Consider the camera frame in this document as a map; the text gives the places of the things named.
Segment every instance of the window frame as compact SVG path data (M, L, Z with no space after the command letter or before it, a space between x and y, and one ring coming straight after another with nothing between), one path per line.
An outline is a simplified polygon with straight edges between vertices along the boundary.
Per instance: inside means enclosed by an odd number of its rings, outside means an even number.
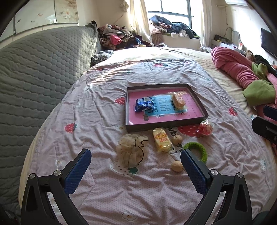
M192 17L193 16L191 16L191 6L190 6L190 0L183 0L183 1L187 1L187 6L188 6L188 14L187 15L185 15L185 14L180 14L180 13L175 13L175 12L165 12L164 10L163 10L163 3L162 3L162 0L160 0L161 1L161 11L159 12L159 11L148 11L148 13L155 13L155 14L157 14L157 13L160 13L160 14L167 14L167 15L173 15L173 16L183 16L183 17L187 17L187 18L189 18L189 27L190 28L192 28Z

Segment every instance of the green blanket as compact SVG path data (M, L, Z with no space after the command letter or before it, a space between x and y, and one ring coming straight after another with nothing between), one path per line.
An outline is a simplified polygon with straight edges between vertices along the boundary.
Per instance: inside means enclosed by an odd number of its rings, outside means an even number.
M252 70L260 80L253 81L242 92L249 106L275 103L276 91L266 77L268 73L267 67L263 64L252 63Z

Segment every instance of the bed sheet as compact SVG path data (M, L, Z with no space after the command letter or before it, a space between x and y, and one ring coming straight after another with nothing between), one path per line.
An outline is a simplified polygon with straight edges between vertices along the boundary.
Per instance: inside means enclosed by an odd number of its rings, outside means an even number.
M233 81L231 78L226 76L223 72L219 71L215 68L211 61L211 55L208 53L197 52L190 49L173 49L173 48L138 48L138 49L126 49L116 51L114 55L109 58L108 60L98 64L98 68L108 64L114 64L123 61L132 61L132 60L144 60L144 59L184 59L190 58L198 62L235 100L236 102L242 107L242 109L250 116L251 114L255 113L250 107L247 106L247 102L242 95L242 89L239 85ZM53 116L54 113L57 113L58 105L51 115ZM26 180L28 174L30 173L29 168L33 158L33 154L35 152L35 147L37 145L38 137L41 136L41 131L44 129L45 124L49 121L48 119L45 121L41 129L39 130L36 138L34 139L24 162L21 179L20 179L20 190L19 190L19 203L22 204L23 193L25 189ZM271 151L270 144L268 142L264 142L260 139L261 142L264 144L264 148L262 149L263 154L267 159L267 169L272 170L270 171L270 176L272 180L270 181L270 190L275 186L276 181L276 164L275 158ZM259 206L259 210L264 206L265 202L263 202Z

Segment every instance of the air conditioner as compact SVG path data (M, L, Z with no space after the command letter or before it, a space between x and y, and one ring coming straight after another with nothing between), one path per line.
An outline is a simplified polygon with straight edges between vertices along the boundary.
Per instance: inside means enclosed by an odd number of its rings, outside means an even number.
M248 7L245 0L225 0L228 5L239 5Z

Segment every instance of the window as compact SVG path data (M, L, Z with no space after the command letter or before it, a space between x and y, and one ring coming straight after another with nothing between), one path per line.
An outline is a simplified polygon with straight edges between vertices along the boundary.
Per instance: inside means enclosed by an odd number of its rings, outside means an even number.
M192 27L190 0L145 0L149 17L157 14L170 22L182 22Z

